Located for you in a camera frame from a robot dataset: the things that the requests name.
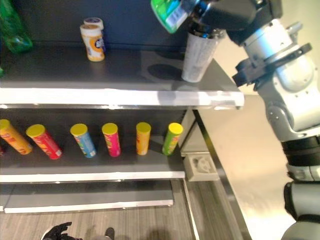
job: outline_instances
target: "hand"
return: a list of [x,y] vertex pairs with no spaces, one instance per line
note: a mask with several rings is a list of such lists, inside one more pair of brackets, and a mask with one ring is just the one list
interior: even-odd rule
[[54,226],[50,231],[48,231],[42,240],[82,240],[81,238],[74,238],[68,236],[67,233],[61,234],[68,229],[72,222],[65,222],[60,225]]

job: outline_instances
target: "gray shelf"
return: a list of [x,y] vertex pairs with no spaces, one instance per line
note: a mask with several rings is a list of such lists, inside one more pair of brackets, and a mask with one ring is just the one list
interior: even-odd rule
[[164,138],[151,136],[147,155],[136,154],[135,137],[121,138],[121,155],[111,157],[99,138],[97,155],[86,158],[72,136],[63,136],[63,155],[50,160],[39,147],[20,155],[8,147],[1,156],[0,183],[63,183],[122,180],[183,179],[183,160],[177,147],[171,156],[162,154]]
[[35,47],[1,62],[2,108],[225,107],[244,95],[213,60],[199,83],[181,79],[183,54],[112,49],[90,62],[84,47]]
[[174,204],[170,181],[16,185],[5,213],[81,211]]
[[0,212],[4,211],[15,185],[0,184]]

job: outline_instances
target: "green chip can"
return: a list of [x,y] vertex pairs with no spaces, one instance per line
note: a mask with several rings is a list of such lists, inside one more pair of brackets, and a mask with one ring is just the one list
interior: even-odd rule
[[168,132],[165,136],[164,144],[162,147],[162,153],[166,156],[171,155],[178,143],[179,137],[184,131],[184,127],[176,122],[170,123]]

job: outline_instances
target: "wall socket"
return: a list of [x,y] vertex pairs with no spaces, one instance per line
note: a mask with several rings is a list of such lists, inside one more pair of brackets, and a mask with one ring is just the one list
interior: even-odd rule
[[220,179],[210,154],[187,153],[183,164],[190,182],[217,181]]

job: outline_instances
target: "gray floor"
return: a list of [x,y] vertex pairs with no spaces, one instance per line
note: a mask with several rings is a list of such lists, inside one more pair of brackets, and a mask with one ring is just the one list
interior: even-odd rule
[[[192,209],[201,240],[236,239],[230,228],[233,217],[219,182],[189,182]],[[91,240],[113,227],[115,240],[192,240],[182,184],[172,181],[175,204],[171,207],[143,207],[83,212],[41,214],[0,213],[1,240],[40,240],[50,226],[73,222],[71,236]]]

